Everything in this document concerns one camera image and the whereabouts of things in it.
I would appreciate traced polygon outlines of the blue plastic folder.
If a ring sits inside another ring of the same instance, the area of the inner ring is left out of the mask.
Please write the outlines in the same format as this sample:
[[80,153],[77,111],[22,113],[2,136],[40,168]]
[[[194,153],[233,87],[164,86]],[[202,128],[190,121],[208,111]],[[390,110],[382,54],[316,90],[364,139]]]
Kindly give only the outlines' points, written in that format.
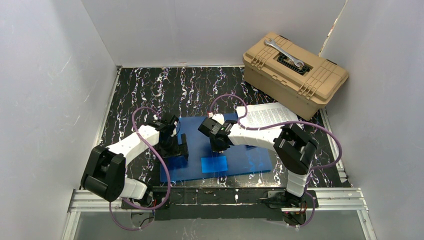
[[273,168],[268,149],[235,145],[216,153],[211,150],[210,140],[198,127],[204,116],[182,117],[178,137],[186,135],[188,159],[183,156],[165,161],[170,180],[189,181],[216,177],[269,172]]

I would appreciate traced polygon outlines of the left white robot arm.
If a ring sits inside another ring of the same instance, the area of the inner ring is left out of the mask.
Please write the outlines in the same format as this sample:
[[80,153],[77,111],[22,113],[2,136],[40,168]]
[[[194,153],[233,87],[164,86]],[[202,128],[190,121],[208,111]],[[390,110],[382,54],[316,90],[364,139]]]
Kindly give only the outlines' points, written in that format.
[[149,192],[139,180],[126,177],[128,164],[152,146],[164,161],[189,156],[186,135],[177,135],[179,118],[166,114],[141,125],[137,132],[109,146],[95,146],[89,155],[80,185],[108,202],[117,198],[141,200]]

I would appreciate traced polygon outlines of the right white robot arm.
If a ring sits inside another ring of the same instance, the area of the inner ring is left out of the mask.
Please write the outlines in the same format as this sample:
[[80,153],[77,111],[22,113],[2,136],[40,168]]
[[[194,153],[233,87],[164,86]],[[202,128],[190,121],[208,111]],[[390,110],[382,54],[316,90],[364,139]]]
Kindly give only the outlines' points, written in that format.
[[235,120],[219,122],[213,117],[207,117],[198,131],[209,138],[214,152],[224,152],[238,145],[274,151],[288,171],[287,185],[283,193],[277,193],[262,202],[284,208],[303,206],[307,178],[318,144],[298,124],[251,130]]

